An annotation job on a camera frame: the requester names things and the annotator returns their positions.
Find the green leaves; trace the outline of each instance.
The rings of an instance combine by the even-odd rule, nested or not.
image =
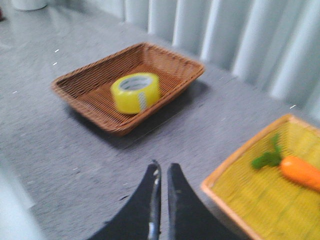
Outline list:
[[[278,166],[282,160],[281,158],[281,147],[278,145],[279,134],[277,133],[271,138],[274,151],[266,151],[262,156],[255,158],[251,165],[254,169],[261,169],[262,167],[269,165],[270,167]]]

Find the basket rim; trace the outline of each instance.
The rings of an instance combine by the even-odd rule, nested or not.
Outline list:
[[[166,55],[171,56],[173,59],[180,59],[186,64],[192,64],[195,66],[198,66],[197,71],[190,75],[188,78],[184,79],[183,82],[180,84],[177,84],[170,92],[168,92],[165,97],[161,97],[160,100],[155,103],[153,106],[147,108],[146,110],[137,113],[132,118],[119,123],[119,124],[108,124],[108,121],[105,121],[103,117],[96,114],[94,111],[89,110],[81,101],[78,101],[76,98],[70,96],[67,92],[62,90],[58,84],[59,82],[63,81],[64,79],[70,78],[75,76],[76,74],[85,71],[87,69],[92,68],[93,66],[96,66],[102,62],[105,62],[107,60],[116,58],[117,56],[128,52],[131,49],[134,48],[153,48],[157,51],[163,52]],[[174,52],[172,50],[168,50],[162,46],[159,46],[154,43],[150,43],[147,41],[136,43],[134,45],[131,45],[127,48],[124,48],[123,50],[120,50],[116,53],[113,53],[111,55],[108,55],[98,61],[95,61],[93,63],[90,63],[88,65],[85,65],[83,67],[80,67],[76,70],[73,70],[65,75],[62,75],[58,78],[56,78],[51,83],[51,89],[58,94],[62,99],[64,99],[73,109],[75,109],[77,112],[79,112],[81,115],[89,119],[91,122],[95,123],[97,126],[99,126],[101,129],[116,134],[118,136],[123,136],[130,132],[133,128],[135,128],[137,125],[139,125],[142,121],[144,121],[147,117],[149,117],[151,114],[158,111],[161,107],[163,107],[165,104],[167,104],[170,100],[173,100],[175,95],[177,95],[180,91],[182,91],[184,88],[186,88],[192,81],[194,81],[196,78],[198,78],[200,75],[202,75],[205,72],[205,66],[201,62],[191,59],[187,56],[183,56],[177,52]]]
[[[263,128],[255,136],[249,139],[245,144],[234,151],[229,157],[226,158],[209,176],[207,176],[200,185],[200,188],[206,193],[217,206],[225,212],[242,230],[254,240],[264,240],[253,228],[251,228],[231,207],[229,207],[225,201],[215,194],[211,188],[217,182],[219,177],[225,172],[225,170],[237,161],[249,148],[251,148],[257,141],[261,140],[268,133],[277,129],[284,123],[292,122],[297,123],[309,131],[314,132],[320,137],[320,129],[310,125],[306,121],[292,115],[286,114],[276,119],[274,122]]]

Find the wicker basket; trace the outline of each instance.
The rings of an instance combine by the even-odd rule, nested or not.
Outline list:
[[[251,167],[273,150],[277,133],[283,157],[295,155],[320,169],[320,131],[285,115],[230,155],[201,188],[255,240],[319,240],[320,193],[286,180],[277,167]]]
[[[100,128],[123,136],[180,95],[204,69],[197,61],[143,42],[63,75],[54,80],[51,87]],[[117,79],[139,72],[159,76],[161,98],[138,114],[119,113],[110,87]]]

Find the tape roll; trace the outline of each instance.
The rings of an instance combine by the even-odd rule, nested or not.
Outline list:
[[[159,78],[138,72],[119,78],[111,86],[116,109],[123,114],[137,114],[160,99]]]

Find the carrot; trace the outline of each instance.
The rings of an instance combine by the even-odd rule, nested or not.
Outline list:
[[[287,156],[279,166],[287,179],[320,192],[320,170],[296,156]]]

